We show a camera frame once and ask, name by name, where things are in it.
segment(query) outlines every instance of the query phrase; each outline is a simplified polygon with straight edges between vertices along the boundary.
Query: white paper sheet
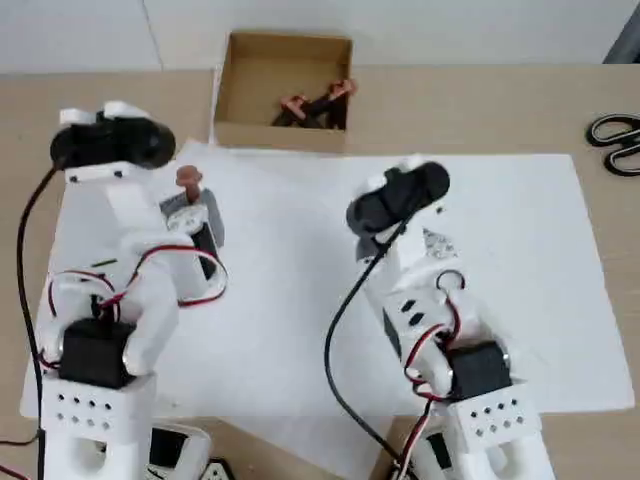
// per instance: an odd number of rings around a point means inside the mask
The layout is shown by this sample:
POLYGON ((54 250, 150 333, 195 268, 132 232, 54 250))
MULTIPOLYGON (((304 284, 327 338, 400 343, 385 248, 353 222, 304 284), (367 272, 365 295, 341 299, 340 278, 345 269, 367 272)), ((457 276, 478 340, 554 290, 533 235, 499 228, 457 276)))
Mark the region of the white paper sheet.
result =
MULTIPOLYGON (((190 144, 179 161, 193 159, 218 198, 227 232, 221 255, 231 280, 221 301, 181 315, 158 363, 156 413, 218 416, 340 476, 366 478, 378 448, 331 396, 322 345, 358 273, 346 206, 362 180, 398 158, 256 157, 190 144)), ((538 406, 548 412, 632 406, 571 159, 438 161, 451 174, 449 233, 469 266, 470 286, 526 346, 538 406)), ((156 173, 159 195, 176 191, 176 168, 156 173)), ((51 259, 56 269, 77 265, 81 253, 68 235, 70 214, 89 207, 72 203, 65 194, 51 259)), ((363 298, 347 312, 332 358, 345 397, 381 432, 391 415, 418 411, 363 298)))

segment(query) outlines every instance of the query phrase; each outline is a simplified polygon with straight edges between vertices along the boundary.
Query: wooden table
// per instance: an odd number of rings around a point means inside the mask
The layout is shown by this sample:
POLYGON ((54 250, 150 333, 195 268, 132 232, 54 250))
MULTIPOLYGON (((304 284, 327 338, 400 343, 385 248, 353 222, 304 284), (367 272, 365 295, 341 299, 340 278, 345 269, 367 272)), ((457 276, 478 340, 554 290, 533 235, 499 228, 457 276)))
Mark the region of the wooden table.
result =
MULTIPOLYGON (((350 113, 349 153, 570 153, 585 193, 607 288, 636 385, 640 380, 640 180, 614 177, 585 126, 607 112, 639 112, 635 66, 362 67, 350 113)), ((0 437, 27 438, 18 414, 27 350, 15 281, 15 232, 28 195, 49 167, 57 112, 123 99, 171 126, 178 140, 206 140, 211 72, 0 76, 0 437)), ((35 309, 46 273, 63 182, 59 176, 32 217, 26 284, 35 309)), ((215 419, 194 419, 216 438, 239 480, 335 478, 215 419)), ((397 444, 406 421, 390 435, 397 444)), ((637 478, 640 409, 548 415, 544 435, 559 479, 637 478)), ((0 448, 0 463, 33 475, 35 449, 0 448)), ((386 459, 374 477, 381 478, 386 459)))

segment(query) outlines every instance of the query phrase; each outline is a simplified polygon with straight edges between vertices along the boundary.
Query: white wire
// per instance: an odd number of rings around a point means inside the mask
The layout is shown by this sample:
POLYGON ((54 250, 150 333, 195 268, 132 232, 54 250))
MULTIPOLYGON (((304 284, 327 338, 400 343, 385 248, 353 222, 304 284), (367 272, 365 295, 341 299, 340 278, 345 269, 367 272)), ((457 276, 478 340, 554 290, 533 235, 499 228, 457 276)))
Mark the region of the white wire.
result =
MULTIPOLYGON (((217 297, 222 295, 222 293, 227 288, 227 283, 229 282, 229 274, 227 273, 227 269, 224 267, 222 262, 218 260, 214 255, 210 253, 203 252, 194 248, 194 250, 161 250, 158 253, 193 253, 197 257, 205 258, 216 266, 216 277, 218 277, 218 285, 217 290, 214 293, 207 292, 207 297, 217 297)), ((198 300, 202 300, 206 297, 201 298, 181 298, 182 302, 197 302, 198 300)))
POLYGON ((411 455, 413 455, 413 450, 415 449, 416 444, 420 440, 420 437, 422 437, 422 433, 424 432, 424 429, 427 427, 428 423, 429 423, 429 417, 425 419, 424 423, 420 427, 420 430, 417 432, 415 438, 413 439, 413 443, 409 445, 409 448, 407 449, 407 455, 402 461, 402 467, 398 472, 398 476, 396 477, 396 480, 404 480, 404 477, 407 474, 407 470, 409 469, 409 462, 411 461, 411 455))
POLYGON ((63 272, 58 272, 53 274, 53 276, 51 277, 50 282, 53 283, 53 281, 56 278, 59 277, 72 277, 72 278, 81 278, 83 280, 87 280, 89 282, 94 283, 95 285, 100 285, 101 287, 105 288, 107 291, 107 295, 111 295, 114 292, 114 289, 111 288, 109 286, 109 283, 107 282, 107 280, 104 280, 102 278, 99 277, 95 277, 93 275, 89 275, 89 274, 85 274, 82 272, 77 272, 77 271, 63 271, 63 272))
MULTIPOLYGON (((59 288, 60 290, 73 290, 73 291, 78 291, 78 292, 82 292, 82 293, 87 293, 89 295, 97 295, 103 299, 105 298, 109 298, 111 297, 115 290, 109 285, 108 280, 105 280, 103 278, 100 277, 95 277, 94 275, 90 275, 89 273, 82 273, 80 271, 62 271, 62 272, 58 272, 55 273, 51 276, 51 279, 49 280, 49 285, 47 288, 51 288, 51 303, 53 306, 55 306, 53 304, 54 301, 54 293, 56 292, 56 290, 59 288), (70 277, 70 278, 74 278, 74 279, 82 279, 82 280, 86 280, 87 283, 91 283, 91 285, 86 285, 83 283, 62 283, 59 287, 58 284, 54 282, 54 280, 58 279, 62 277, 62 280, 65 279, 65 277, 70 277)), ((116 320, 119 320, 118 318, 118 307, 117 305, 113 306, 113 314, 116 318, 116 320)))

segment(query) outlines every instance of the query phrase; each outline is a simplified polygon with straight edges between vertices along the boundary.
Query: black scissors handle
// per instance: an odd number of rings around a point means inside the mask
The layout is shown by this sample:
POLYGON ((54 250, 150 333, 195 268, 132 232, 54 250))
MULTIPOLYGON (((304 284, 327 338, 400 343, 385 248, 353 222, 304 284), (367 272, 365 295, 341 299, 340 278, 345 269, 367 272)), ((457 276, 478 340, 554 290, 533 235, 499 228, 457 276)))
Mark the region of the black scissors handle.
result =
POLYGON ((630 141, 640 142, 640 117, 626 113, 612 113, 598 118, 587 130, 587 141, 594 147, 608 147, 610 145, 623 144, 630 141), (598 130, 608 123, 622 123, 629 127, 628 130, 617 132, 608 137, 598 135, 598 130))
POLYGON ((604 167, 614 175, 621 177, 635 177, 640 175, 640 167, 623 168, 618 166, 618 160, 640 152, 640 116, 631 114, 613 113, 598 118, 586 132, 587 141, 594 147, 608 147, 620 145, 619 150, 609 153, 604 159, 604 167), (625 124, 629 128, 623 132, 617 132, 607 137, 598 134, 599 129, 606 124, 625 124))

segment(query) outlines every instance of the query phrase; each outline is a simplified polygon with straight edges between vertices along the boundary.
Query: open cardboard box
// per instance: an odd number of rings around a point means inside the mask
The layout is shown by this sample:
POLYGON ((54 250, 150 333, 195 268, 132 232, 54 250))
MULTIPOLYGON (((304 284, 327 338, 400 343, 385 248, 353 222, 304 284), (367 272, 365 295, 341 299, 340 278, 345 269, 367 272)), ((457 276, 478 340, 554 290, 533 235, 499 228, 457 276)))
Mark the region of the open cardboard box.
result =
POLYGON ((331 82, 350 78, 351 49, 343 37, 231 33, 213 120, 218 143, 342 152, 346 131, 270 125, 282 97, 304 93, 313 100, 331 82))

